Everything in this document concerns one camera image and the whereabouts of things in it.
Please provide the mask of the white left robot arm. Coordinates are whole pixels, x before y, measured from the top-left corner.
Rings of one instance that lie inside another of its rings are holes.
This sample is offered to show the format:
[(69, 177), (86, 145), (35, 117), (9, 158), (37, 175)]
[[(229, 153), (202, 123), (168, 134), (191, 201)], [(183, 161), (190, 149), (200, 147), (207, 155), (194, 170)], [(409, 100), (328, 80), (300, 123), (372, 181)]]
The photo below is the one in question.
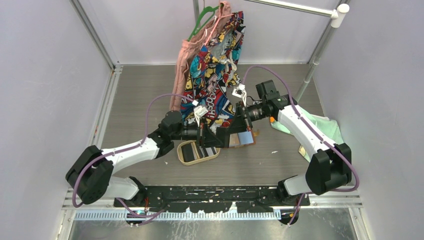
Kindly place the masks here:
[(114, 174), (142, 161), (165, 156), (175, 147), (175, 140), (196, 141), (203, 148), (222, 149), (229, 146), (230, 134), (226, 127), (212, 131), (205, 118), (200, 123), (184, 125), (180, 112), (169, 111), (156, 130), (137, 142), (109, 150), (88, 146), (65, 175), (73, 189), (73, 206), (89, 205), (102, 197), (141, 206), (146, 200), (142, 184), (134, 177), (120, 178)]

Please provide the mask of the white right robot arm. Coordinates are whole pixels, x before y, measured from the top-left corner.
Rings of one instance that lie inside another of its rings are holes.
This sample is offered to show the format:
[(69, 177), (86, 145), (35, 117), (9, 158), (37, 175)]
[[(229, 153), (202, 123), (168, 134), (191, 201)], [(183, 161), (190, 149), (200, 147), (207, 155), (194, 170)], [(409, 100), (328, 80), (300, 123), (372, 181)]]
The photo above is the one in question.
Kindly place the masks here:
[(301, 194), (339, 192), (341, 186), (352, 181), (352, 151), (347, 144), (337, 144), (321, 132), (305, 116), (291, 94), (281, 95), (272, 80), (257, 84), (256, 91), (260, 103), (249, 107), (245, 106), (245, 85), (238, 84), (232, 95), (242, 100), (240, 106), (250, 121), (273, 117), (283, 124), (310, 158), (304, 174), (278, 182), (277, 198), (281, 204), (291, 205)]

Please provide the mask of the brown leather card holder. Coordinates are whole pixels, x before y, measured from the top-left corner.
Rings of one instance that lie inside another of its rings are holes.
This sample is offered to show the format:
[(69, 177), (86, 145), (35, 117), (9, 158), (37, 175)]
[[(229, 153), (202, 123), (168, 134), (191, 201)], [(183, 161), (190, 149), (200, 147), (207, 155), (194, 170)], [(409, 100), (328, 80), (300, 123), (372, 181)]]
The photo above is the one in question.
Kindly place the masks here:
[(251, 129), (249, 131), (232, 133), (229, 137), (229, 148), (238, 148), (244, 146), (250, 146), (256, 144), (256, 137), (259, 135), (260, 131)]

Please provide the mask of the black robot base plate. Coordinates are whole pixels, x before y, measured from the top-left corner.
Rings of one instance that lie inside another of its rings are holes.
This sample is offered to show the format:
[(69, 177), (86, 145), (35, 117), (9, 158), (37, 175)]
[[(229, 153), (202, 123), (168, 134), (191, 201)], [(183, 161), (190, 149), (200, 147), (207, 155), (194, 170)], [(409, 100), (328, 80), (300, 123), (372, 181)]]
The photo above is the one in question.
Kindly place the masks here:
[(147, 208), (151, 212), (226, 213), (235, 205), (238, 213), (266, 213), (274, 207), (309, 206), (307, 196), (283, 198), (277, 186), (147, 186), (131, 200), (114, 200), (114, 207), (127, 205)]

